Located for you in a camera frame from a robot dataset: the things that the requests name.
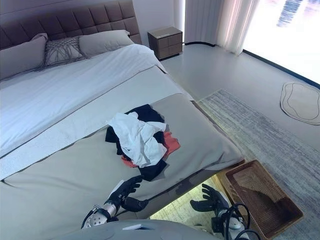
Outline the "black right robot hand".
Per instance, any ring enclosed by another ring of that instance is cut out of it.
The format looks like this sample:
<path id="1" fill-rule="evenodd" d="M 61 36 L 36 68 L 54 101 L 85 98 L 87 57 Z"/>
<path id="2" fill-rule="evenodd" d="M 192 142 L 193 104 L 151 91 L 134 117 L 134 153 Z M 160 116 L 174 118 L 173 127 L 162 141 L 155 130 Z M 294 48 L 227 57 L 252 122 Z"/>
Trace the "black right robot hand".
<path id="1" fill-rule="evenodd" d="M 201 186 L 204 200 L 190 200 L 190 205 L 195 211 L 214 212 L 216 217 L 220 217 L 230 208 L 227 198 L 220 191 L 204 183 Z"/>

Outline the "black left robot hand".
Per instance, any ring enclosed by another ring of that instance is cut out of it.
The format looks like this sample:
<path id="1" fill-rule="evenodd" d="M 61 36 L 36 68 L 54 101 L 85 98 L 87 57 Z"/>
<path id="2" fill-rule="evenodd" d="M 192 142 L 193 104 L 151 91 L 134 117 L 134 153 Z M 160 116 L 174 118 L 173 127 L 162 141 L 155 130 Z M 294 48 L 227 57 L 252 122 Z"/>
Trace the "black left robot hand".
<path id="1" fill-rule="evenodd" d="M 143 177 L 137 175 L 124 181 L 110 194 L 109 198 L 105 201 L 105 204 L 113 204 L 116 207 L 116 211 L 118 211 L 120 207 L 134 213 L 142 211 L 148 205 L 149 201 L 147 199 L 138 200 L 129 196 L 129 194 L 136 192 L 137 188 L 140 187 L 142 180 Z"/>

